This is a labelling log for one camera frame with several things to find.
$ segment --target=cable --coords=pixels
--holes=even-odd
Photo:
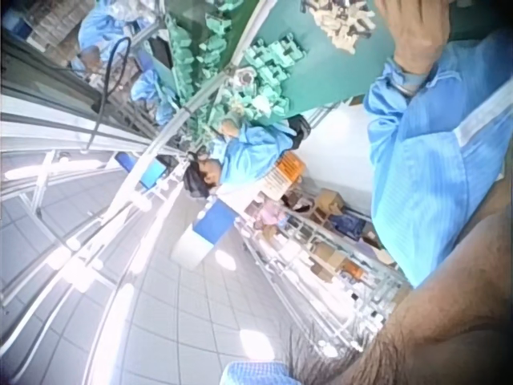
[[[111,68],[112,63],[114,62],[115,53],[118,50],[119,44],[122,42],[127,41],[127,50],[125,52],[125,55],[123,56],[123,62],[121,64],[121,74],[119,75],[118,80],[116,81],[114,87],[109,91],[109,80],[111,79]],[[105,80],[103,82],[103,92],[102,92],[102,101],[99,106],[99,113],[98,118],[96,119],[95,128],[93,128],[93,132],[91,133],[91,138],[89,138],[89,142],[87,142],[87,145],[85,147],[84,151],[89,151],[89,147],[92,145],[93,140],[95,139],[96,132],[98,132],[99,125],[102,123],[103,119],[103,113],[105,112],[105,104],[107,102],[107,98],[112,95],[112,92],[115,91],[115,89],[119,86],[121,83],[121,80],[123,79],[123,75],[125,73],[125,68],[127,66],[128,61],[128,54],[130,53],[130,46],[131,46],[131,39],[128,36],[125,36],[124,38],[121,38],[116,42],[116,44],[112,47],[111,54],[109,56],[109,60],[107,62],[107,69],[105,72]]]

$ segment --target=green workbench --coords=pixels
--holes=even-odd
[[[497,27],[496,18],[487,5],[483,2],[474,3],[478,4],[470,8],[453,6],[451,39],[482,38]],[[228,36],[229,45],[223,56],[225,63],[233,53],[256,4],[257,0],[246,0],[234,11],[233,28]],[[201,20],[204,20],[204,12],[209,7],[203,0],[168,1],[168,11],[184,27],[192,28],[200,41],[207,35]],[[369,7],[375,11],[374,1],[370,1]],[[257,37],[271,43],[292,32],[299,46],[307,52],[306,57],[290,70],[290,79],[282,84],[284,96],[291,101],[288,116],[366,93],[394,49],[394,42],[384,21],[378,15],[373,21],[377,28],[371,38],[360,38],[356,44],[356,54],[351,55],[333,46],[308,11],[304,14],[300,12],[300,0],[278,0]],[[172,86],[170,71],[164,66],[158,66],[157,71],[164,82]],[[280,119],[283,117],[272,116],[268,122]]]

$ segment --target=label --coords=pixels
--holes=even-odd
[[[287,192],[305,170],[305,164],[292,152],[286,152],[264,177],[262,192],[274,201]]]

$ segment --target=hand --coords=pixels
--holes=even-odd
[[[221,122],[221,134],[237,138],[239,136],[239,128],[237,128],[233,120],[225,119]]]
[[[376,0],[395,41],[394,61],[405,72],[429,73],[449,38],[451,0]]]

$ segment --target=black cap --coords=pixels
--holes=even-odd
[[[184,173],[184,187],[192,198],[208,198],[210,186],[205,182],[200,165],[192,160]]]

